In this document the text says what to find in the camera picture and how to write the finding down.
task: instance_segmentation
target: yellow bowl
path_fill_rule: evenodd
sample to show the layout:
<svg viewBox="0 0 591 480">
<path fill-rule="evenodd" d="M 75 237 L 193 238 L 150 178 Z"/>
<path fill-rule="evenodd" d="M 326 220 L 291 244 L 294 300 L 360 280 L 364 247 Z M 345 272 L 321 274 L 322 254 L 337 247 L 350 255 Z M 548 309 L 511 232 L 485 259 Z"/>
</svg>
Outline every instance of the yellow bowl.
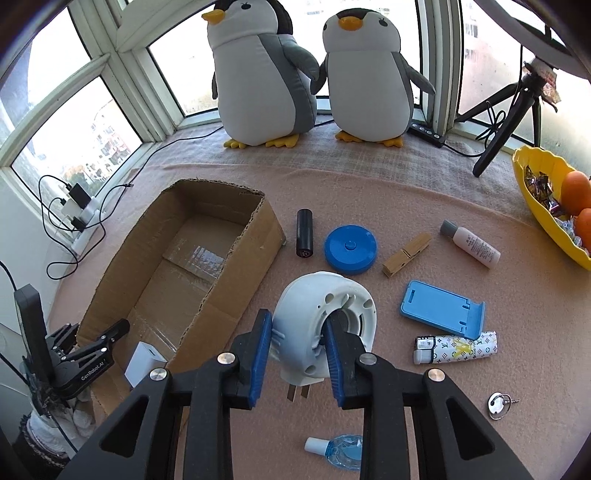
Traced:
<svg viewBox="0 0 591 480">
<path fill-rule="evenodd" d="M 521 190 L 521 194 L 527 205 L 530 207 L 531 213 L 534 214 L 536 220 L 540 223 L 542 228 L 546 230 L 546 233 L 550 235 L 552 240 L 565 251 L 565 253 L 576 261 L 581 267 L 591 271 L 591 258 L 587 256 L 582 248 L 577 247 L 570 239 L 569 235 L 562 230 L 550 212 L 546 210 L 538 201 L 533 198 L 530 191 L 525 186 L 524 171 L 526 166 L 529 165 L 531 171 L 538 175 L 539 172 L 544 172 L 550 178 L 552 182 L 552 189 L 554 197 L 560 201 L 560 187 L 566 174 L 573 171 L 566 161 L 557 157 L 551 152 L 542 150 L 540 148 L 532 147 L 521 147 L 515 150 L 513 153 L 513 172 L 515 173 L 515 179 Z"/>
</svg>

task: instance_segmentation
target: orange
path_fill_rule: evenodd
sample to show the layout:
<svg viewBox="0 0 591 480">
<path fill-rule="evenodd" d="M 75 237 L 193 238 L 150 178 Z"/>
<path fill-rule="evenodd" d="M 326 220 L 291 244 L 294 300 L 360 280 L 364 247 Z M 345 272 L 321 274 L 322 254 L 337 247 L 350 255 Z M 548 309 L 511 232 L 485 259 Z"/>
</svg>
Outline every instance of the orange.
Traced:
<svg viewBox="0 0 591 480">
<path fill-rule="evenodd" d="M 566 174 L 560 189 L 560 204 L 573 216 L 584 208 L 591 208 L 591 182 L 582 171 Z"/>
</svg>

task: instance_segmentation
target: window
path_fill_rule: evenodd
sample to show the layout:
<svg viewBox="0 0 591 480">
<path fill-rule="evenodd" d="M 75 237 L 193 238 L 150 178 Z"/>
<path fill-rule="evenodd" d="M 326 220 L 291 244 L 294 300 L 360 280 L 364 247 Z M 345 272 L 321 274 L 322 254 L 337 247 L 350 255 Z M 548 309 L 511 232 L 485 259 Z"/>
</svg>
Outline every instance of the window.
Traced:
<svg viewBox="0 0 591 480">
<path fill-rule="evenodd" d="M 24 49 L 0 88 L 0 145 L 54 88 L 90 61 L 67 10 Z"/>
<path fill-rule="evenodd" d="M 70 8 L 79 5 L 74 1 Z M 83 31 L 88 35 L 87 27 Z M 88 51 L 66 8 L 23 49 L 0 84 L 2 178 L 14 181 L 36 207 L 39 179 L 45 174 L 80 183 L 100 200 L 102 186 L 142 140 L 152 140 L 145 130 L 140 139 L 128 120 L 131 116 L 140 128 L 145 126 L 111 68 L 114 50 L 87 45 Z M 111 91 L 124 102 L 126 115 Z M 67 198 L 65 187 L 44 179 L 45 208 L 51 206 L 51 217 L 71 228 L 59 202 L 50 203 L 55 198 Z"/>
<path fill-rule="evenodd" d="M 531 11 L 511 0 L 498 2 L 513 17 L 544 31 L 543 22 Z M 464 68 L 458 111 L 466 112 L 497 90 L 518 80 L 519 43 L 472 0 L 462 0 L 461 3 Z M 531 61 L 533 57 L 531 52 L 524 49 L 524 61 Z M 541 146 L 591 174 L 591 161 L 588 160 L 591 139 L 585 134 L 586 126 L 591 122 L 591 85 L 586 79 L 557 71 L 556 86 L 562 101 L 556 106 L 558 113 L 551 106 L 542 103 Z M 495 110 L 507 111 L 510 104 L 509 99 L 495 107 Z M 479 115 L 477 119 L 489 121 L 486 113 Z M 515 133 L 533 142 L 531 110 Z"/>
<path fill-rule="evenodd" d="M 212 99 L 213 55 L 201 14 L 189 17 L 149 46 L 172 94 L 186 115 L 217 108 Z"/>
<path fill-rule="evenodd" d="M 45 174 L 72 185 L 80 183 L 96 196 L 140 143 L 103 80 L 97 78 L 45 122 L 29 143 L 33 149 L 23 149 L 12 169 L 36 196 L 39 178 Z M 63 185 L 51 179 L 41 186 L 46 205 L 66 195 Z"/>
<path fill-rule="evenodd" d="M 290 14 L 295 39 L 319 63 L 326 55 L 322 43 L 322 27 L 326 20 L 346 8 L 363 7 L 379 11 L 393 20 L 400 32 L 402 55 L 413 68 L 421 70 L 415 0 L 282 0 L 281 3 Z M 189 17 L 149 46 L 185 116 L 217 107 L 211 90 L 213 56 L 207 42 L 207 25 L 201 19 L 201 13 L 210 9 L 213 7 Z M 419 89 L 414 85 L 413 94 L 415 103 L 419 103 Z M 319 95 L 328 95 L 328 85 Z"/>
</svg>

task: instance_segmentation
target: blue gripper pad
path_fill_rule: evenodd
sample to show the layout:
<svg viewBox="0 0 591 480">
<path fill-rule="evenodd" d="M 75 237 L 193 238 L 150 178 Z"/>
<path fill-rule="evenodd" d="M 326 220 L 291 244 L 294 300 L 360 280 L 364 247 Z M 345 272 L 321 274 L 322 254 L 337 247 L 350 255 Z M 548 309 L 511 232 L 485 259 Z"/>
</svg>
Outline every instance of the blue gripper pad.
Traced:
<svg viewBox="0 0 591 480">
<path fill-rule="evenodd" d="M 345 388 L 343 384 L 343 368 L 340 364 L 339 349 L 336 344 L 332 324 L 325 322 L 322 328 L 324 347 L 326 348 L 326 360 L 329 364 L 330 383 L 333 388 L 333 396 L 339 407 L 345 402 Z"/>
<path fill-rule="evenodd" d="M 267 358 L 269 358 L 269 347 L 271 346 L 272 327 L 273 317 L 271 312 L 267 310 L 262 321 L 261 336 L 256 346 L 255 358 L 252 361 L 251 367 L 251 389 L 248 393 L 248 403 L 251 408 L 255 407 L 256 401 L 261 396 Z"/>
</svg>

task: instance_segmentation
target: white charger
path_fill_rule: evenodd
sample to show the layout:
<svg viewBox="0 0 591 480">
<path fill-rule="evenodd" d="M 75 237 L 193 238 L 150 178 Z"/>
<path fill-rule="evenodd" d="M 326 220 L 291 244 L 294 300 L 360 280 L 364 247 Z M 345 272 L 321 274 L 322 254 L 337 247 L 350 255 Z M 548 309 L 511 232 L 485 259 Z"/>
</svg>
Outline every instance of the white charger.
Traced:
<svg viewBox="0 0 591 480">
<path fill-rule="evenodd" d="M 139 342 L 125 370 L 125 378 L 136 387 L 154 368 L 164 368 L 166 359 L 149 343 Z"/>
</svg>

